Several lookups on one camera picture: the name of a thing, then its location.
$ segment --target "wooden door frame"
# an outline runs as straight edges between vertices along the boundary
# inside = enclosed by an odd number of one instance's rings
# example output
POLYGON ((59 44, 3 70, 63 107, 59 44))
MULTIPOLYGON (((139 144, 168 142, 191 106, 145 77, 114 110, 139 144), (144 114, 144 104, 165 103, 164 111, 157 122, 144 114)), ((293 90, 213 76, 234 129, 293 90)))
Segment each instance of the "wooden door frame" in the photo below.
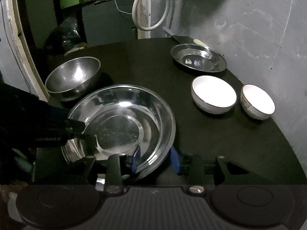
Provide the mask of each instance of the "wooden door frame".
POLYGON ((14 47, 21 58, 21 65, 26 71, 26 74, 34 87, 39 98, 48 101, 49 93, 42 82, 38 71, 33 62, 25 34, 21 25, 18 2, 17 0, 5 0, 7 17, 10 21, 10 33, 13 39, 14 47))

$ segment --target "metal plate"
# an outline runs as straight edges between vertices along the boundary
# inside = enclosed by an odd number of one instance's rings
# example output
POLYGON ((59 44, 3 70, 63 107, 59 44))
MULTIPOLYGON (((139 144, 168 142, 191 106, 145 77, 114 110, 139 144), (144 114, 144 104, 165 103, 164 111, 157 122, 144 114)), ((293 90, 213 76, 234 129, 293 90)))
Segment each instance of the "metal plate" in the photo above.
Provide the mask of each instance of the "metal plate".
POLYGON ((112 154, 132 154, 141 147, 140 179, 166 157, 175 137, 175 119, 167 103, 139 86, 116 85, 95 91, 70 112, 68 118, 85 122, 82 139, 62 147, 67 162, 88 155, 106 160, 112 154))
POLYGON ((176 45, 171 55, 178 63, 206 73, 218 73, 227 66, 226 60, 219 53, 197 44, 176 45))

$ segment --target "sticker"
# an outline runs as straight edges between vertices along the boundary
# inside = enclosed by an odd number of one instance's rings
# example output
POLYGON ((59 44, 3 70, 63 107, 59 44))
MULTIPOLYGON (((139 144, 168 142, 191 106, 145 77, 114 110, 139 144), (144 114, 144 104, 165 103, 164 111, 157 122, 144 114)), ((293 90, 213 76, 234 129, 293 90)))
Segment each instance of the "sticker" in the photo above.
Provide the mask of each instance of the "sticker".
POLYGON ((192 65, 192 61, 190 59, 185 59, 185 64, 192 65))
POLYGON ((194 66, 200 68, 202 66, 201 60, 194 60, 194 66))

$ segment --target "round pad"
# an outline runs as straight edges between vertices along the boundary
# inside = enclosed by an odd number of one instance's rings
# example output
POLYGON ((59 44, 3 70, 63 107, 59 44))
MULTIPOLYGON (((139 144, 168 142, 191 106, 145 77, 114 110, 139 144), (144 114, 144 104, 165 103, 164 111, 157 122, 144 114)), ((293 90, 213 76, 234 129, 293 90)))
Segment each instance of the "round pad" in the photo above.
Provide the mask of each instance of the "round pad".
POLYGON ((99 193, 92 185, 29 185, 16 200, 23 221, 39 229, 64 229, 92 217, 99 193))
POLYGON ((280 185, 219 185, 211 203, 226 219, 249 227, 278 225, 294 208, 291 192, 280 185))

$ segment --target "large metal basin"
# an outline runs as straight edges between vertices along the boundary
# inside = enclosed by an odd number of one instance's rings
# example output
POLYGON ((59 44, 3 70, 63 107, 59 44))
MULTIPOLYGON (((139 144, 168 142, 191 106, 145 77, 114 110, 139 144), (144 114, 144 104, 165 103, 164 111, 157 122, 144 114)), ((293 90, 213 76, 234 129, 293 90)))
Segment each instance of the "large metal basin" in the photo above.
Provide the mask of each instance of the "large metal basin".
POLYGON ((106 160, 112 154, 132 154, 141 147, 140 179, 165 159, 174 142, 175 119, 171 108, 156 93, 132 85, 116 85, 88 95, 70 112, 70 119, 85 122, 83 139, 62 147, 67 162, 88 155, 106 160))

